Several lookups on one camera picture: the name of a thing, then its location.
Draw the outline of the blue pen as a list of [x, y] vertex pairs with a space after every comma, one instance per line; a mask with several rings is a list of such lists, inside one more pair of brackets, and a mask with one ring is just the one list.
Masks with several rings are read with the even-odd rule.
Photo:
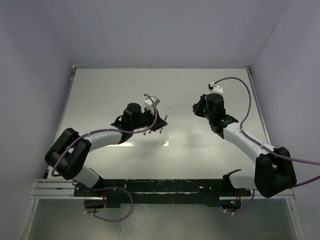
[[[168, 116], [169, 116], [169, 113], [170, 113], [170, 109], [171, 109], [171, 108], [169, 107], [168, 110], [167, 110], [167, 113], [166, 113], [166, 115], [165, 115], [165, 117], [164, 117], [164, 121], [165, 121], [165, 122], [167, 122], [167, 119], [168, 119]], [[160, 134], [162, 134], [165, 126], [166, 126], [166, 125], [162, 126], [162, 128], [160, 129], [160, 131], [159, 131]]]

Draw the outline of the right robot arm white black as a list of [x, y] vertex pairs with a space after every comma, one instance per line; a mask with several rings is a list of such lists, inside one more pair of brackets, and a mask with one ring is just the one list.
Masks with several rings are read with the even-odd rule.
[[285, 147], [264, 145], [253, 135], [244, 133], [241, 124], [226, 114], [224, 98], [218, 93], [203, 94], [192, 106], [193, 113], [208, 120], [211, 130], [222, 139], [232, 143], [249, 157], [253, 173], [241, 174], [241, 168], [222, 177], [222, 190], [228, 196], [240, 189], [257, 190], [265, 198], [271, 198], [297, 183], [290, 152]]

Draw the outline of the aluminium rail frame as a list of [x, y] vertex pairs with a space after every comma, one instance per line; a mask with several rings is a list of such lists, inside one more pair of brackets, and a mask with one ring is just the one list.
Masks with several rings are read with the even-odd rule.
[[70, 200], [80, 199], [74, 195], [75, 186], [70, 180], [36, 179], [34, 181], [30, 199]]

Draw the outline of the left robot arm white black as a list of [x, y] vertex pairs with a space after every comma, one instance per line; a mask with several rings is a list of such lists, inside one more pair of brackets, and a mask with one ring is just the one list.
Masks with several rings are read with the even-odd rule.
[[142, 111], [139, 104], [130, 103], [108, 128], [83, 135], [73, 128], [65, 129], [44, 159], [52, 167], [52, 174], [58, 172], [65, 180], [77, 181], [91, 196], [98, 196], [103, 191], [104, 179], [85, 166], [88, 154], [102, 147], [123, 144], [138, 132], [155, 132], [167, 125], [151, 105], [146, 104]]

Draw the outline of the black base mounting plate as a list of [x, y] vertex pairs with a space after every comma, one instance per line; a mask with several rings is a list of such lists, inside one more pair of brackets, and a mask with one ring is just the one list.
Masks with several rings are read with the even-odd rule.
[[74, 195], [89, 208], [119, 208], [122, 204], [241, 206], [248, 189], [226, 192], [222, 179], [104, 179], [103, 188], [89, 189], [74, 181]]

